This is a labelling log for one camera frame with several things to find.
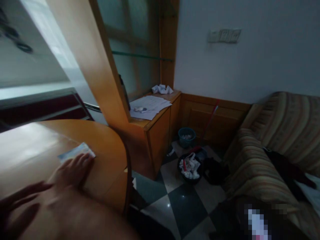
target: corner cabinet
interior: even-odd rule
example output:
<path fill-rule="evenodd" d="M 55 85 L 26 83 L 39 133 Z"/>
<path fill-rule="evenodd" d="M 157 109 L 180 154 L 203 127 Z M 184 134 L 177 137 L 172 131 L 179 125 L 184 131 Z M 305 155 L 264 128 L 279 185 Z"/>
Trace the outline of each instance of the corner cabinet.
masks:
<path fill-rule="evenodd" d="M 131 118 L 131 124 L 136 125 L 144 131 L 144 142 L 146 145 L 146 156 L 144 160 L 131 156 L 132 170 L 155 179 L 161 168 L 172 138 L 178 133 L 178 111 L 181 92 L 174 90 L 172 94 L 153 94 L 171 102 L 171 106 L 161 110 L 153 120 Z"/>

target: hand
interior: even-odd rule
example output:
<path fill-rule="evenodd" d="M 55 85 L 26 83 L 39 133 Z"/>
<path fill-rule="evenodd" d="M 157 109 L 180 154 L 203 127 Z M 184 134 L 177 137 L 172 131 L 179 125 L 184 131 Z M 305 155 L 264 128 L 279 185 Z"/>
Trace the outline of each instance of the hand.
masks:
<path fill-rule="evenodd" d="M 39 192 L 43 192 L 52 187 L 52 184 L 42 182 L 29 185 L 0 201 L 0 238 L 18 239 L 19 236 L 31 224 L 37 215 L 40 204 L 35 203 L 29 206 L 22 214 L 9 225 L 9 218 L 12 211 L 21 205 L 35 199 Z"/>
<path fill-rule="evenodd" d="M 49 182 L 54 183 L 55 194 L 69 186 L 79 188 L 92 163 L 93 157 L 89 153 L 79 154 L 74 159 L 65 161 L 49 180 Z"/>

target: light switch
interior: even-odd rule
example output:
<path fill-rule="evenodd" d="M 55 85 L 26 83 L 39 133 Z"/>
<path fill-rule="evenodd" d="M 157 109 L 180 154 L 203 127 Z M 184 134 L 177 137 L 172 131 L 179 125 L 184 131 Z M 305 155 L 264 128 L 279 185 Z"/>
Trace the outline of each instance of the light switch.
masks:
<path fill-rule="evenodd" d="M 227 42 L 229 37 L 229 32 L 230 31 L 228 29 L 221 29 L 219 42 Z"/>
<path fill-rule="evenodd" d="M 216 43 L 219 42 L 220 32 L 219 31 L 210 31 L 208 36 L 208 42 Z"/>
<path fill-rule="evenodd" d="M 239 36 L 241 34 L 241 29 L 235 29 L 231 32 L 229 37 L 229 43 L 237 43 Z"/>

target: striped sofa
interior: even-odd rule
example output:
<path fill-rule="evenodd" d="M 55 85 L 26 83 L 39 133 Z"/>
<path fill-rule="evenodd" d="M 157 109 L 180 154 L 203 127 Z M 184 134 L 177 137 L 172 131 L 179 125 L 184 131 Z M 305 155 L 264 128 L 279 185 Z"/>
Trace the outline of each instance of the striped sofa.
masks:
<path fill-rule="evenodd" d="M 320 97 L 274 93 L 248 129 L 240 129 L 224 161 L 229 197 L 250 195 L 274 204 L 310 239 L 320 239 L 320 219 L 298 202 L 262 147 L 276 151 L 304 172 L 320 177 Z"/>

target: checkered floor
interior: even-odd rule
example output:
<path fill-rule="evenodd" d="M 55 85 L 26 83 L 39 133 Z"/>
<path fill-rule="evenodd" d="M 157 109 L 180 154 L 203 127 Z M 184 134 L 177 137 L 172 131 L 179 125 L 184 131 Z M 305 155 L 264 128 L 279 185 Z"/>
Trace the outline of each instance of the checkered floor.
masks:
<path fill-rule="evenodd" d="M 175 153 L 164 159 L 155 181 L 132 173 L 135 189 L 148 204 L 141 212 L 170 229 L 176 239 L 209 239 L 209 232 L 227 230 L 224 214 L 215 209 L 226 199 L 225 192 L 204 178 L 196 185 L 186 184 L 177 174 L 177 162 L 188 150 L 181 148 L 177 141 L 172 147 Z M 221 161 L 209 146 L 204 149 L 208 157 Z"/>

